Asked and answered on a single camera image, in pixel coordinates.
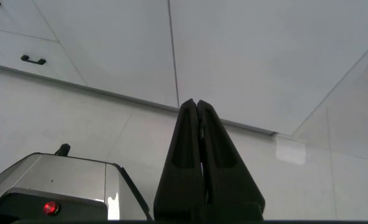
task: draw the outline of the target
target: black panel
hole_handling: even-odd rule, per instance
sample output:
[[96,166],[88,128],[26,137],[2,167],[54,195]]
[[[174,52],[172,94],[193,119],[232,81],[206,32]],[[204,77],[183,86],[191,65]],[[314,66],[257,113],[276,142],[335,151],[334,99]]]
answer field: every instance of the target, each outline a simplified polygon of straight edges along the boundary
[[182,104],[154,200],[156,220],[199,220],[205,204],[196,105]]
[[[56,215],[46,215],[43,207],[47,202],[54,201],[60,205]],[[71,197],[55,199],[22,193],[11,193],[0,199],[0,223],[14,220],[107,220],[108,209],[103,202],[93,200],[79,201]]]
[[201,155],[212,221],[262,220],[265,200],[214,108],[198,102]]
[[213,107],[180,107],[154,201],[155,220],[262,220],[265,201]]

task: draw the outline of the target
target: silver metal surface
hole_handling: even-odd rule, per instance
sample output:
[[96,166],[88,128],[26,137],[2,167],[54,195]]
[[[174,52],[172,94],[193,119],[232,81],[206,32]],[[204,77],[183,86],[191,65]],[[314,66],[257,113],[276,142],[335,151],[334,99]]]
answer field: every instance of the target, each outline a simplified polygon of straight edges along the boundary
[[11,174],[6,177],[1,183],[0,183],[0,198],[7,194],[13,186],[15,186],[18,181],[28,172],[28,170],[31,169],[32,166],[34,166],[37,161],[42,157],[40,154],[34,154],[27,158],[25,158],[14,171],[11,172]]
[[140,204],[118,169],[106,164],[105,204],[108,220],[146,220]]
[[104,201],[105,163],[42,155],[15,187]]

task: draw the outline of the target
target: red light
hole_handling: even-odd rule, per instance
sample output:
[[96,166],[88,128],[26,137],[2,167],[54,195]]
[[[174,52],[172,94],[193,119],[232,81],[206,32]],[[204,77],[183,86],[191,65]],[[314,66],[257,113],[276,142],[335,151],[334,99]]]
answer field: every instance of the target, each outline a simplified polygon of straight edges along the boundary
[[58,211],[58,204],[55,202],[47,202],[43,207],[43,212],[46,215],[54,215]]

